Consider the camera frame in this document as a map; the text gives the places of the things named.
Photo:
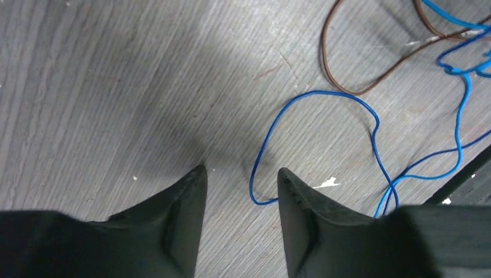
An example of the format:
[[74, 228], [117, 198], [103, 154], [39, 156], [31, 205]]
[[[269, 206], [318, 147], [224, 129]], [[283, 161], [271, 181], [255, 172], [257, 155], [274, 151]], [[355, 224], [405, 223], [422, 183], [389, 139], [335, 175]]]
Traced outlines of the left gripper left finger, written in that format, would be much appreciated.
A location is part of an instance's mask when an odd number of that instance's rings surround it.
[[198, 165], [172, 186], [110, 216], [1, 212], [2, 277], [193, 277], [207, 199]]

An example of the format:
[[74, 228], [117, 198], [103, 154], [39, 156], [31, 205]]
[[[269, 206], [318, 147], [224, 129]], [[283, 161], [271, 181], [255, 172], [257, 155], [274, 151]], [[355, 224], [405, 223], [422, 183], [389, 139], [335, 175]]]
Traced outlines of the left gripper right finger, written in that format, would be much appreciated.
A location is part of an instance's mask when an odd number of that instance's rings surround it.
[[373, 218], [278, 172], [289, 277], [489, 277], [490, 207], [401, 206]]

